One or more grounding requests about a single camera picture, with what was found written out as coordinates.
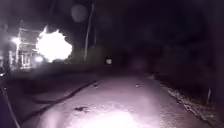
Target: road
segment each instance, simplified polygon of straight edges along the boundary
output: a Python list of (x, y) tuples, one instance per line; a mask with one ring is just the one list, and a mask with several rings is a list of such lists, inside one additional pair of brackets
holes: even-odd
[[(39, 100), (63, 97), (74, 88), (77, 85), (70, 84), (67, 91), (62, 89), (61, 92), (48, 92), (35, 97)], [(17, 111), (32, 113), (35, 108), (30, 107), (28, 102), (24, 102), (22, 106), (29, 106), (29, 109), (23, 107), (26, 110)], [(46, 106), (47, 103), (39, 104), (36, 108)], [(53, 102), (44, 110), (38, 116), (31, 116), (32, 119), (23, 122), (23, 127), (211, 128), (185, 110), (156, 81), (134, 75), (106, 77), (70, 95), (66, 100)]]

